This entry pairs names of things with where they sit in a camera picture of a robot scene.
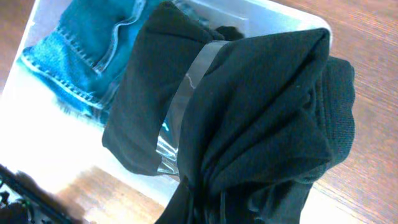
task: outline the folded black garment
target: folded black garment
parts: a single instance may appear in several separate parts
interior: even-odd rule
[[[201,48],[220,39],[169,3],[146,22],[103,136],[127,169],[156,175],[174,93]],[[354,138],[354,70],[328,53],[326,29],[222,47],[185,111],[182,181],[157,223],[299,223],[312,183]]]

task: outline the jeans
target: jeans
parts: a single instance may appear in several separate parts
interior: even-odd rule
[[[106,124],[134,40],[153,10],[166,0],[74,0],[59,25],[22,51],[19,65],[50,88],[63,105]],[[206,20],[174,0],[194,20]]]

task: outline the wooden floor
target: wooden floor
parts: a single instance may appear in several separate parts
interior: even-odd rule
[[[356,69],[356,138],[353,150],[343,164],[330,170],[314,187],[355,211],[351,215],[360,222],[398,223],[398,1],[276,1],[324,18],[333,29],[331,55],[349,60]],[[0,3],[1,92],[33,0],[0,0]],[[87,178],[80,180],[86,186],[96,186],[99,180],[109,179],[112,177],[103,171],[94,170]],[[141,198],[138,192],[117,180],[113,181],[118,184],[108,190],[97,190],[97,194],[104,195],[102,201],[87,197],[87,206],[91,206],[90,203],[105,203],[108,199],[119,203],[116,206],[120,211],[128,213],[122,206],[128,202],[123,201],[122,196],[118,199],[107,196],[127,192],[140,200],[147,200],[153,205],[150,209],[159,215],[162,208],[156,203]],[[110,190],[113,188],[118,189],[116,193]],[[79,185],[75,185],[74,189],[64,193],[81,197],[76,191],[84,190]],[[110,203],[108,205],[103,213],[97,214],[103,220],[110,220],[112,214],[118,212],[111,208]],[[149,221],[152,221],[151,217],[143,218],[143,223]]]

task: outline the denim stitching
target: denim stitching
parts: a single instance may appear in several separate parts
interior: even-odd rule
[[[94,67],[94,61],[91,59],[88,54],[84,51],[83,47],[81,47],[78,39],[71,34],[69,31],[64,29],[61,26],[55,28],[55,32],[58,33],[61,37],[63,37],[64,42],[73,50],[77,56],[82,59],[82,61],[88,65],[90,68]]]
[[[57,75],[53,75],[51,73],[51,71],[49,71],[49,70],[46,70],[43,72],[41,69],[41,66],[39,64],[37,64],[37,62],[35,62],[29,55],[27,55],[26,52],[22,53],[21,60],[23,61],[23,63],[25,65],[27,65],[33,71],[42,74],[44,77],[49,78],[51,81],[55,82],[57,85],[64,87],[63,89],[66,92],[68,92],[69,94],[77,95],[76,98],[85,102],[87,105],[97,108],[99,110],[103,109],[103,105],[100,103],[99,99],[97,99],[96,97],[87,95],[86,93],[84,93],[84,91],[82,91],[81,89],[79,89],[78,87],[73,85],[72,83],[60,79],[60,77]]]
[[[118,22],[117,24],[115,24],[115,26],[112,29],[112,36],[111,36],[111,43],[109,44],[108,50],[106,51],[106,53],[104,54],[104,56],[102,57],[102,59],[93,67],[93,70],[101,75],[102,72],[105,71],[105,69],[108,67],[108,65],[110,64],[110,62],[112,61],[116,50],[118,49],[118,42],[119,42],[119,38],[118,38],[118,32],[119,32],[119,28],[121,26],[128,26],[131,25],[135,22],[138,21],[138,19],[141,16],[141,13],[144,10],[145,7],[145,0],[138,0],[136,2],[136,4],[133,7],[132,10],[132,17],[125,19],[123,21]]]

